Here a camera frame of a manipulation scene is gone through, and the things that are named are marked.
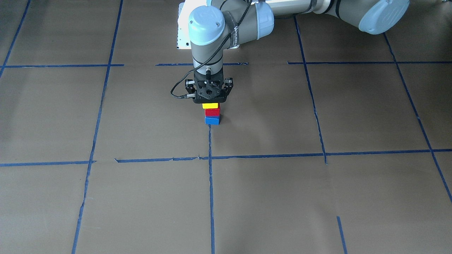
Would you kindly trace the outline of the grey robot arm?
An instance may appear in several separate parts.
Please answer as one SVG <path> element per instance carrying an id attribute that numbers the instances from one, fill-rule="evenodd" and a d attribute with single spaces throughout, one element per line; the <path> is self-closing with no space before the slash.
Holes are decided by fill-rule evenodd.
<path id="1" fill-rule="evenodd" d="M 368 34 L 382 34 L 405 14 L 408 0 L 186 0 L 179 4 L 178 47 L 192 53 L 194 75 L 178 99 L 223 103 L 233 88 L 224 77 L 226 49 L 261 39 L 273 31 L 275 18 L 288 14 L 329 14 Z"/>

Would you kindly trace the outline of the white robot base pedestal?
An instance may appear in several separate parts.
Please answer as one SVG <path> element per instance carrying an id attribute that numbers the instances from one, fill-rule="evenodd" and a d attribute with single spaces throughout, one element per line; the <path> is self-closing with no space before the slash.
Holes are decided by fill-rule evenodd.
<path id="1" fill-rule="evenodd" d="M 177 29 L 177 49 L 189 50 L 191 49 L 189 37 L 189 16 L 192 11 L 199 7 L 198 0 L 185 0 L 179 4 L 178 11 L 178 29 Z"/>

